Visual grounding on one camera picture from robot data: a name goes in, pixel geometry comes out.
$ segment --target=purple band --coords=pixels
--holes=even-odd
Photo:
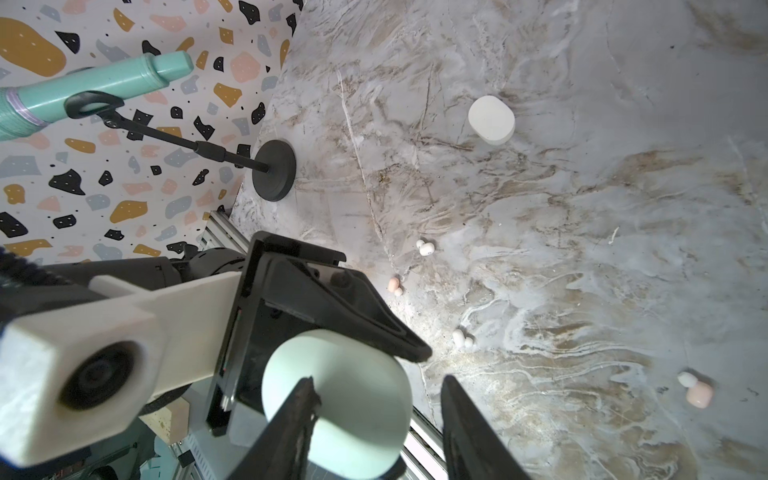
[[[34,116],[32,112],[27,110],[22,103],[22,100],[18,97],[18,92],[15,87],[10,87],[5,91],[5,100],[8,100],[8,103],[11,104],[14,110],[16,110],[16,113],[24,117],[29,123],[37,125],[38,127],[47,127],[50,125],[47,121],[40,120]]]

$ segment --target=black stand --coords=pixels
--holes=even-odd
[[[83,108],[91,104],[104,104],[103,107],[83,112]],[[256,193],[264,200],[277,202],[282,200],[293,186],[296,178],[296,157],[293,149],[284,141],[272,140],[266,142],[257,152],[256,160],[243,155],[228,152],[226,148],[207,141],[191,141],[185,138],[159,131],[155,128],[128,120],[116,112],[125,105],[122,98],[103,91],[82,91],[67,98],[64,110],[70,118],[85,118],[98,115],[109,128],[122,128],[129,132],[157,138],[189,148],[202,158],[217,162],[229,162],[239,167],[250,168],[253,171],[253,186]]]

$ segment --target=light blue object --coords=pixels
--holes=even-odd
[[[351,480],[386,473],[411,420],[411,387],[400,364],[329,330],[301,333],[279,346],[266,365],[261,399],[269,420],[304,377],[313,378],[322,403],[308,459]]]
[[[192,72],[185,51],[144,54],[104,67],[88,68],[51,80],[0,89],[0,141],[27,137],[67,117],[64,102],[86,90],[103,91],[128,99],[165,88]]]

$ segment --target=black cable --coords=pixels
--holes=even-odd
[[[184,394],[184,392],[186,392],[187,389],[190,388],[190,385],[180,386],[177,389],[173,389],[165,392],[163,395],[157,397],[155,400],[152,400],[147,405],[141,407],[141,410],[139,411],[139,416],[148,415],[150,413],[156,412],[159,409],[162,409],[169,403],[173,402],[175,399],[181,397]]]
[[[27,286],[71,285],[63,276],[48,272],[24,257],[0,247],[0,276]]]

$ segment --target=marble surface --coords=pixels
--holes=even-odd
[[[434,349],[416,405],[441,425],[456,375],[534,478],[764,478],[766,27],[747,0],[310,0],[260,135],[295,188],[246,182],[233,221],[345,252]],[[517,115],[499,147],[484,94]]]

